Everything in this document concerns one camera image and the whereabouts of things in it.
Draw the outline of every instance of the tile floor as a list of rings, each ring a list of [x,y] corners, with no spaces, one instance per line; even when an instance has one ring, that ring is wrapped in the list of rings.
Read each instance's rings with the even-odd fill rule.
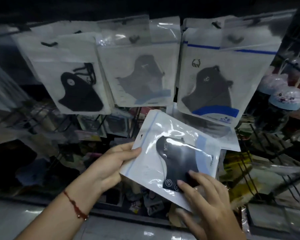
[[[13,240],[43,207],[0,201],[0,240]],[[91,216],[74,240],[195,240],[190,233]]]

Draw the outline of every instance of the cat face lid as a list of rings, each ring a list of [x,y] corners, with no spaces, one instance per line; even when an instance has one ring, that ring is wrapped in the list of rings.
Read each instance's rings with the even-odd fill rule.
[[[298,110],[300,108],[300,89],[281,86],[270,96],[269,102],[281,109]]]
[[[265,75],[258,86],[258,91],[273,94],[280,86],[288,86],[288,74]]]

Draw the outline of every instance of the person's left hand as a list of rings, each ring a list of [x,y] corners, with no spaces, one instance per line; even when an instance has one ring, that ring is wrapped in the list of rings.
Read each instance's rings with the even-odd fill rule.
[[[141,147],[131,149],[134,142],[112,147],[100,158],[98,158],[84,174],[97,177],[98,186],[101,193],[115,186],[121,181],[119,174],[123,162],[136,158],[141,153]]]

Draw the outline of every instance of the cat-shaped bottle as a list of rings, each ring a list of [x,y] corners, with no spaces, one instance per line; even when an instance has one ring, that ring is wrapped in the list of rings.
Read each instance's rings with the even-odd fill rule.
[[[265,75],[251,98],[245,113],[252,116],[259,116],[268,108],[270,96],[280,87],[288,85],[287,74],[270,74]]]
[[[277,133],[288,122],[291,111],[300,108],[300,89],[281,86],[269,98],[269,107],[255,118],[255,127],[264,133]]]

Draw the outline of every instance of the red string bracelet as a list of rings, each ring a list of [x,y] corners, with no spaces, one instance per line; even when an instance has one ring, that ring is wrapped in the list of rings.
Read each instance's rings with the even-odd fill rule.
[[[78,218],[82,218],[85,221],[88,219],[88,215],[84,214],[79,207],[76,205],[76,202],[72,199],[70,199],[68,193],[64,190],[63,193],[68,197],[69,201],[71,202],[71,204],[73,205],[74,211],[77,214]]]

